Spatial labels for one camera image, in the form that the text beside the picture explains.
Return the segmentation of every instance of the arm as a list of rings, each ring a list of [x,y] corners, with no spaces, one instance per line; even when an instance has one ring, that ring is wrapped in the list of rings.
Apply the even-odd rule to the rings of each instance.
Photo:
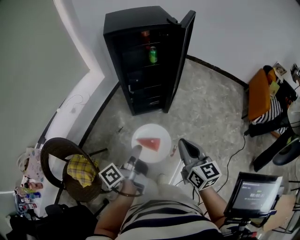
[[[212,187],[201,190],[199,193],[211,221],[220,228],[225,221],[224,211],[227,203]]]
[[[136,188],[132,185],[130,180],[123,181],[123,193],[135,194]],[[133,202],[133,197],[125,197],[118,195],[116,200],[110,203],[99,219],[95,231],[95,234],[103,234],[112,239],[118,236],[124,218]]]

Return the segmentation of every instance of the white plate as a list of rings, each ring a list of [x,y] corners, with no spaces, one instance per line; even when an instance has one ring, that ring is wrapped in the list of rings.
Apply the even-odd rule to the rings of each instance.
[[[158,151],[143,147],[140,160],[146,163],[158,163],[170,153],[171,138],[167,130],[157,124],[146,124],[138,128],[132,136],[131,146],[139,145],[139,138],[160,138]]]

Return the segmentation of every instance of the wicker chair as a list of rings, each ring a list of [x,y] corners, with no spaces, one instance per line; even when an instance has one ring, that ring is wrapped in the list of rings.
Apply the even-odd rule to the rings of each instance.
[[[52,138],[44,144],[41,151],[41,166],[43,173],[51,184],[58,187],[60,190],[65,189],[70,194],[70,196],[74,198],[77,202],[90,202],[94,200],[100,193],[106,193],[106,191],[103,191],[101,189],[102,181],[98,175],[99,169],[95,167],[95,165],[90,159],[90,156],[106,150],[107,148],[93,152],[88,155],[75,143],[68,139],[60,137]],[[66,162],[66,165],[63,169],[62,181],[58,180],[50,170],[49,154]],[[66,157],[73,154],[83,155],[89,161],[89,163],[92,165],[93,169],[97,173],[92,182],[92,185],[82,187],[78,180],[73,179],[70,175],[67,174],[69,160],[67,160]]]

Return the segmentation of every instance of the black mini fridge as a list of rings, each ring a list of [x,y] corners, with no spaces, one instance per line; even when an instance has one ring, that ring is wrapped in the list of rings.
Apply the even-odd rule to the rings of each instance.
[[[162,109],[176,94],[196,12],[178,23],[160,6],[105,15],[103,35],[133,115]]]

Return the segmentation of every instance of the green soda can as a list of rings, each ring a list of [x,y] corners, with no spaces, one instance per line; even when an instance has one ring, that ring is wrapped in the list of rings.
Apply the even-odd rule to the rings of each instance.
[[[158,51],[156,50],[156,47],[150,48],[149,60],[151,63],[156,63],[158,61]]]

